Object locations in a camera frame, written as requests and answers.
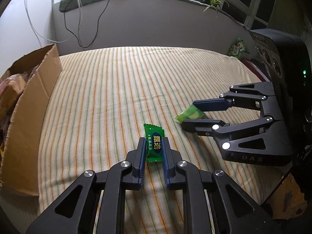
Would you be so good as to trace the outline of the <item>translucent green candy packet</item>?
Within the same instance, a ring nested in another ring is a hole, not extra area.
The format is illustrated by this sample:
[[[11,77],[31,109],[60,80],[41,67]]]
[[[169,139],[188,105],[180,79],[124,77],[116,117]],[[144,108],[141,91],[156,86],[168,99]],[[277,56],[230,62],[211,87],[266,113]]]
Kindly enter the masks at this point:
[[[199,110],[196,106],[190,105],[183,112],[177,114],[175,121],[181,124],[186,119],[196,120],[205,116],[205,113]]]

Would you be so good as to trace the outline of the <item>green text candy packet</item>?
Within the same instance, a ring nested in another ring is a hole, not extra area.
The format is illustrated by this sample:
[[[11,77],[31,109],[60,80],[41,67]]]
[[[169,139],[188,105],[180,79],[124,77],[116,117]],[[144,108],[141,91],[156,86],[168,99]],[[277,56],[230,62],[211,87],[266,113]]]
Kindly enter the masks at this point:
[[[153,124],[144,124],[146,138],[146,160],[149,163],[162,162],[162,139],[164,129]]]

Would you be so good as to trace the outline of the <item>bagged sliced bread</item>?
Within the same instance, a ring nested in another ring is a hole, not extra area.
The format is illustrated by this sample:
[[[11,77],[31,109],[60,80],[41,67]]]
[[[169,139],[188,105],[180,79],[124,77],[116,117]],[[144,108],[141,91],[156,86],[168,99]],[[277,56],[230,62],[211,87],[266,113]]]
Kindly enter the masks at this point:
[[[26,84],[26,74],[14,74],[1,82],[1,120],[15,106]]]

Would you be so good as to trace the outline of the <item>green snack bag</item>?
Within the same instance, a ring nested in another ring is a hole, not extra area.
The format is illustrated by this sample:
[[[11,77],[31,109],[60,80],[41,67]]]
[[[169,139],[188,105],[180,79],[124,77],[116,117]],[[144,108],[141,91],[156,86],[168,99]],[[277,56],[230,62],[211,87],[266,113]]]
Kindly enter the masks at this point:
[[[244,41],[240,38],[235,40],[227,53],[229,57],[236,57],[237,59],[241,59],[245,54],[249,54],[249,51]]]

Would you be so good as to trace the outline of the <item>brown cardboard box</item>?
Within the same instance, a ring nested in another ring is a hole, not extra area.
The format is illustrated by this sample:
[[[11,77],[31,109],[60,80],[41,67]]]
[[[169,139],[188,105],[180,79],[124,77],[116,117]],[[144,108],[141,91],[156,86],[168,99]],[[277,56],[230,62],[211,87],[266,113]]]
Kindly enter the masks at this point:
[[[62,71],[56,45],[35,50],[16,60],[6,75],[30,72],[10,119],[1,161],[1,188],[37,197],[38,153],[47,106]]]

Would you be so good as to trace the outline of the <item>striped beige table cloth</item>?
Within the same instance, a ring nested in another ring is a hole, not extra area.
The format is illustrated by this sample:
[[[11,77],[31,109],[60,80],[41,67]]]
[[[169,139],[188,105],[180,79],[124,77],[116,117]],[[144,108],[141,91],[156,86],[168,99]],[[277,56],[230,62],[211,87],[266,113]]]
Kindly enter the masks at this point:
[[[144,124],[161,126],[171,147],[199,169],[224,170],[257,203],[281,180],[278,168],[224,161],[212,138],[185,133],[175,121],[194,100],[258,82],[238,59],[202,49],[119,47],[60,61],[39,146],[40,210],[83,171],[124,160],[145,135]]]

